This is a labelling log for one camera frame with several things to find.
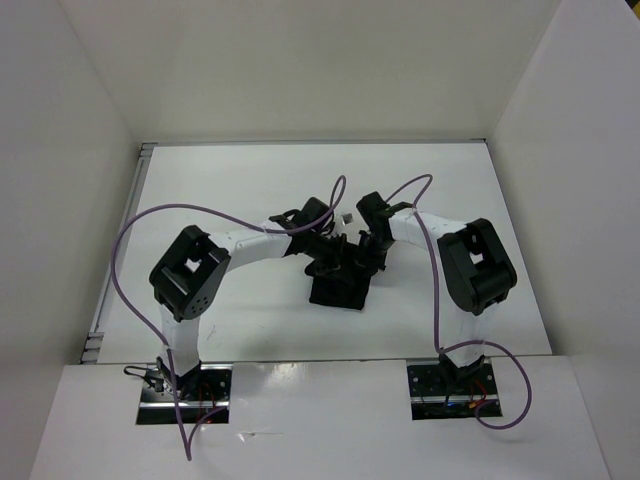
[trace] white wall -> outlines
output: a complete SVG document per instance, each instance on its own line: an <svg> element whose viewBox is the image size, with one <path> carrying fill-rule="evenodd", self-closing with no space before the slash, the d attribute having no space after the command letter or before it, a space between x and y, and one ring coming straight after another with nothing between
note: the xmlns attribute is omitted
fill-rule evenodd
<svg viewBox="0 0 640 480"><path fill-rule="evenodd" d="M136 147L54 0L0 2L0 477L78 362Z"/></svg>
<svg viewBox="0 0 640 480"><path fill-rule="evenodd" d="M614 479L640 471L640 21L563 0L489 146Z"/></svg>
<svg viewBox="0 0 640 480"><path fill-rule="evenodd" d="M474 138L558 0L60 0L139 140Z"/></svg>

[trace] white floor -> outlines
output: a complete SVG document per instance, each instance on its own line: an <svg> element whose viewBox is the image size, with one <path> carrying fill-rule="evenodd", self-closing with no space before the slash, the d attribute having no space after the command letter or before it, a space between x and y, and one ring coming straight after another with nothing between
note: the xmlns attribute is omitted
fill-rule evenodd
<svg viewBox="0 0 640 480"><path fill-rule="evenodd" d="M565 357L525 357L534 399L516 428L412 421L405 362L234 366L230 421L201 428L187 462L176 426L136 426L141 381L121 365L66 367L31 480L562 479L609 476ZM505 414L526 391L493 360Z"/></svg>
<svg viewBox="0 0 640 480"><path fill-rule="evenodd" d="M348 179L339 208L364 224L355 209L367 193L383 196L422 173L435 181L421 210L471 221L493 222L518 273L518 285L500 306L491 339L519 355L551 353L531 284L516 242L491 160L483 143L227 145L156 147L138 192L137 211L187 202L260 222L310 196L328 202L340 174ZM415 186L398 200L412 200ZM166 248L190 224L203 230L235 228L191 211L152 215L134 227L120 278L133 302L156 324L159 307L148 275ZM231 272L213 307L202 318L204 361L303 361L420 358L432 346L432 280L426 252L396 244L387 271L376 275L363 312L308 303L311 279L303 256L260 262ZM444 338L454 335L447 318L456 307L442 290ZM99 363L153 362L157 339L109 289L99 319L105 332Z"/></svg>

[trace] white surface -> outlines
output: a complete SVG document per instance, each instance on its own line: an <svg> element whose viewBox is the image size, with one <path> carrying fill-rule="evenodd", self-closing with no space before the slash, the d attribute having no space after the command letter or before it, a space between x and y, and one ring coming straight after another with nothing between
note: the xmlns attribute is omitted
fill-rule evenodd
<svg viewBox="0 0 640 480"><path fill-rule="evenodd" d="M435 181L421 209L463 221L494 223L519 275L500 306L491 338L517 354L550 352L533 291L516 244L487 148L484 144L235 145L159 147L154 150L138 211L166 202L219 208L259 222L314 195L328 201L335 179L347 176L340 206L354 213L351 233L364 228L356 202L380 190L390 194L419 174ZM412 200L418 185L397 200ZM133 227L120 278L135 305L159 325L149 272L178 233L197 223L213 232L229 222L199 212L166 211ZM396 244L387 270L371 282L362 312L308 302L311 278L306 256L267 260L231 272L201 321L200 354L205 361L337 360L433 356L432 280L426 252ZM459 311L441 295L443 339L457 335L447 322ZM101 363L153 362L159 341L114 297L106 299L100 328Z"/></svg>
<svg viewBox="0 0 640 480"><path fill-rule="evenodd" d="M176 426L135 425L139 380L120 366L67 367L31 480L609 478L568 360L522 362L535 397L506 432L473 418L413 422L403 361L235 365L229 424L196 434L191 463ZM498 422L526 392L510 360L494 369Z"/></svg>
<svg viewBox="0 0 640 480"><path fill-rule="evenodd" d="M60 0L139 140L488 136L558 0Z"/></svg>
<svg viewBox="0 0 640 480"><path fill-rule="evenodd" d="M620 480L640 471L639 78L625 2L563 2L489 143L552 343L574 355Z"/></svg>
<svg viewBox="0 0 640 480"><path fill-rule="evenodd" d="M0 1L0 476L27 478L77 362L135 147L64 13Z"/></svg>

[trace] cable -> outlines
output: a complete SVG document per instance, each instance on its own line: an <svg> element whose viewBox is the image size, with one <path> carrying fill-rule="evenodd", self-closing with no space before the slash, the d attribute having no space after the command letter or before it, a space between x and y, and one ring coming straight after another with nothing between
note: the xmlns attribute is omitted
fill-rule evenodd
<svg viewBox="0 0 640 480"><path fill-rule="evenodd" d="M171 348L169 348L169 342L167 341L166 337L162 334L162 332L153 323L151 323L151 321L147 317L145 317L145 315L140 310L138 310L135 307L135 305L133 305L131 300L129 300L127 295L122 290L120 281L118 280L118 274L116 271L116 260L118 258L118 251L120 250L120 244L122 243L122 239L124 238L124 235L131 228L131 226L134 223L136 223L138 220L146 217L147 215L151 215L152 213L160 212L162 210L185 209L185 210L196 210L198 212L204 212L210 215L215 215L216 217L224 218L225 220L229 220L230 222L237 223L238 225L242 225L243 227L249 228L251 230L255 230L257 232L265 232L272 235L295 235L297 233L302 233L307 230L310 230L316 225L323 224L333 214L334 210L342 200L342 197L344 195L346 188L347 188L347 178L344 175L340 175L336 180L336 183L333 185L333 190L331 191L331 201L329 202L330 203L329 210L327 210L320 218L318 218L317 220L314 220L313 222L307 225L288 229L288 230L282 230L282 229L274 230L270 228L262 228L258 225L245 222L244 220L233 217L231 215L227 215L226 213L220 212L218 210L213 210L206 207L200 207L198 205L192 205L189 203L167 203L165 205L158 205L156 207L152 207L138 213L137 215L131 217L124 224L124 226L116 236L116 239L113 243L113 248L111 250L111 258L109 261L109 267L111 270L111 282L113 283L113 287L115 288L116 293L118 294L122 302L127 306L127 308L131 310L131 312L133 312L133 314L136 317L138 317L142 321L142 323L144 323L147 327L149 327L151 331L160 339L162 344L166 347L167 359L169 360L169 376L171 380L171 385L177 385L177 379L176 379L176 373L175 373L174 362L173 362L173 353L171 352ZM178 399L177 389L172 388L172 393L173 393L173 406L176 413L176 420L178 422L178 429L180 430L180 436L182 437L182 444L184 445L184 450L187 456L187 460L191 461L191 458L192 458L191 457L191 440L193 439L193 435L195 434L196 428L198 428L198 426L200 426L202 422L204 422L211 415L213 415L214 413L217 413L218 411L220 411L220 409L224 409L225 407L219 407L217 409L214 408L211 412L204 415L199 420L200 423L196 423L196 425L193 427L193 430L191 430L191 434L189 435L189 438L187 438L187 433L184 429L184 423L182 421L182 413L180 412L180 403Z"/></svg>
<svg viewBox="0 0 640 480"><path fill-rule="evenodd" d="M438 264L436 263L435 249L433 247L433 243L431 242L431 238L429 237L429 232L427 230L426 225L422 221L420 214L417 211L417 207L418 207L418 203L420 202L420 199L422 198L424 193L427 191L427 189L433 182L433 175L427 173L409 180L407 183L405 183L400 188L398 188L395 192L393 192L389 196L389 198L386 200L386 202L389 202L389 200L391 200L393 197L395 197L398 193L403 191L409 185L412 185L413 183L423 178L427 178L428 180L426 185L422 187L422 190L420 190L415 200L413 201L413 209L414 209L414 216L416 217L416 220L418 221L418 225L420 226L420 230L422 231L422 234L424 235L424 238L427 242L427 250L429 252L429 258L431 259L431 272L433 274L433 346L436 350L436 353L446 354L446 353L452 352L453 350L457 350L458 348L467 347L470 345L488 345L489 347L497 348L513 361L516 367L518 367L518 370L520 370L520 373L522 374L522 378L524 379L524 383L527 387L527 403L524 407L524 410L522 410L522 413L515 420L505 425L492 425L482 420L482 418L480 418L480 410L485 406L489 405L490 403L497 402L497 400L487 400L485 402L482 402L479 405L477 405L473 411L473 414L476 417L476 420L478 420L478 422L480 422L480 424L483 425L484 427L487 427L491 430L507 430L511 427L515 427L520 422L522 422L522 420L524 420L524 418L529 413L529 410L531 409L531 401L533 397L533 392L531 390L531 381L529 380L529 376L527 375L527 372L524 370L524 367L522 366L520 361L502 345L499 345L495 342L485 341L485 340L468 340L466 342L457 343L447 348L440 347L440 276L438 273Z"/></svg>

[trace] purple cable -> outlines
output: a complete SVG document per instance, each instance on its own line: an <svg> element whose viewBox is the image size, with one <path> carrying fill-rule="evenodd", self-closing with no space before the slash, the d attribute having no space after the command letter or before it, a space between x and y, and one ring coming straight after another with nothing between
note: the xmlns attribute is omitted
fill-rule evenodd
<svg viewBox="0 0 640 480"><path fill-rule="evenodd" d="M338 188L340 188L340 191L338 193L338 197L335 198ZM219 212L218 210L213 210L206 207L200 207L198 205L192 205L189 203L168 203L165 205L158 205L156 207L152 207L138 213L137 215L131 217L124 224L124 226L116 236L116 239L113 243L113 249L111 250L111 258L109 262L110 269L111 269L111 282L113 283L113 286L116 289L116 293L118 294L122 302L127 306L127 308L129 308L129 310L131 310L136 317L138 317L147 327L149 327L151 331L160 339L162 344L165 347L167 347L167 359L169 360L169 374L171 377L172 385L176 385L176 374L175 374L175 368L174 368L174 362L173 362L173 353L169 348L169 342L167 341L166 337L162 334L162 332L153 323L151 323L151 321L147 317L145 317L140 310L138 310L135 307L135 305L131 302L131 300L129 300L127 295L122 290L120 281L118 280L118 275L116 273L116 260L118 258L118 251L120 250L120 244L122 243L122 239L124 238L124 235L131 228L131 226L141 218L146 217L147 215L151 215L152 213L156 213L162 210L170 210L170 209L185 209L185 210L196 210L198 212L204 212L210 215L215 215L217 217L224 218L225 220L229 220L230 222L237 223L238 225L242 225L243 227L249 228L251 230L255 230L257 232L265 232L265 233L270 233L274 235L295 235L296 233L305 232L315 227L316 225L320 225L320 224L324 225L324 222L331 216L331 214L334 212L334 210L342 200L342 197L344 195L346 188L347 188L347 178L344 175L340 175L336 180L336 183L333 185L333 190L331 191L331 202L329 205L329 210L327 210L327 212L317 220L307 225L304 225L302 227L292 228L289 230L284 230L284 229L275 230L270 228L262 228L258 225L253 225L252 223L245 222L244 220L233 217L231 215L227 215L226 213ZM189 438L187 438L187 432L184 429L184 423L182 421L182 413L180 412L180 402L178 399L178 392L175 388L172 390L173 390L173 405L176 412L176 420L178 422L178 428L180 429L180 436L182 437L182 443L184 445L184 450L187 455L187 460L191 461L191 458L192 458L191 457L191 441L193 440L193 436L195 434L196 429L202 424L202 422L204 422L207 418L209 418L214 413L217 413L219 410L213 409L207 415L202 417L202 419L200 419L200 422L195 424L195 426L191 430L191 434L189 435Z"/></svg>
<svg viewBox="0 0 640 480"><path fill-rule="evenodd" d="M476 420L478 420L478 422L480 422L481 425L487 428L490 428L492 430L507 430L508 428L515 427L520 422L522 422L522 420L524 420L524 418L527 416L531 408L531 401L533 397L533 392L531 390L531 381L529 380L529 376L527 375L527 372L524 370L524 367L522 366L520 361L509 350L507 350L502 345L499 345L495 342L488 342L483 340L469 340L466 342L457 343L447 348L440 347L440 277L438 274L438 264L436 263L436 253L435 253L435 249L433 248L433 243L431 242L431 238L429 237L429 232L427 230L427 227L422 221L420 214L417 212L418 202L420 202L420 199L422 198L424 193L427 191L427 189L431 185L431 182L433 182L433 175L427 173L425 175L420 175L412 180L409 180L407 183L405 183L400 188L398 188L395 192L393 192L385 202L388 203L389 200L395 197L402 190L404 190L409 185L412 185L413 183L423 178L427 178L428 180L426 185L422 187L422 190L420 190L415 200L413 201L413 209L414 209L414 215L416 217L416 220L418 221L418 225L420 225L420 230L422 230L422 234L424 235L424 238L427 242L427 250L429 251L429 258L431 259L431 271L433 273L433 346L438 354L446 354L453 350L457 350L458 348L467 347L470 345L488 345L490 347L497 348L498 350L502 351L505 355L507 355L513 361L513 363L515 363L516 367L518 367L518 370L520 370L520 373L522 374L524 383L527 386L527 403L524 407L524 410L518 416L518 418L516 418L514 421L509 422L505 425L491 425L490 423L487 423L484 420L482 420L482 418L480 418L480 410L490 403L495 403L497 400L489 400L486 402L482 402L473 410L473 414L476 417Z"/></svg>

